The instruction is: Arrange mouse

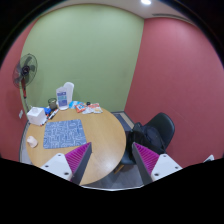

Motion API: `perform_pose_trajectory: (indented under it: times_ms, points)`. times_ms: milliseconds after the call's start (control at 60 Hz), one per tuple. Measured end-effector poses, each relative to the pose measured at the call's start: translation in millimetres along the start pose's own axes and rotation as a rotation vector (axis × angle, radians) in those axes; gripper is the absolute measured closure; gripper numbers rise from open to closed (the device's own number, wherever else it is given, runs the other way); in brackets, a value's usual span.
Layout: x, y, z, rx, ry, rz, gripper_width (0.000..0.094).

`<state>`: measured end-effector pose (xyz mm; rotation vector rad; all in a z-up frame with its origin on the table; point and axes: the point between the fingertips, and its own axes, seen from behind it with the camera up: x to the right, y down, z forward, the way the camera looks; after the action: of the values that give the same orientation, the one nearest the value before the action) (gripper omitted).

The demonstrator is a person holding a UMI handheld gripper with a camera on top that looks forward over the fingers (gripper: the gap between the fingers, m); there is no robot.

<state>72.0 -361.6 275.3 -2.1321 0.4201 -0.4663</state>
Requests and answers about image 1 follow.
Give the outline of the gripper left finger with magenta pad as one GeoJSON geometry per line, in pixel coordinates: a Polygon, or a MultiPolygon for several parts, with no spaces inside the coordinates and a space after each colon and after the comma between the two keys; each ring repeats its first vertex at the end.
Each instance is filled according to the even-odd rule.
{"type": "Polygon", "coordinates": [[[92,144],[86,143],[67,154],[57,153],[41,168],[79,185],[92,154],[92,144]]]}

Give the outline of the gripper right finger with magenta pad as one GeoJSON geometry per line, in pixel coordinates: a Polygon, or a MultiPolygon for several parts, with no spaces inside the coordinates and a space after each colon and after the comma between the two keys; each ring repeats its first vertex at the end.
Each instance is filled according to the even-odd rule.
{"type": "Polygon", "coordinates": [[[132,154],[144,185],[148,185],[182,169],[168,154],[158,155],[138,143],[132,144],[132,154]]]}

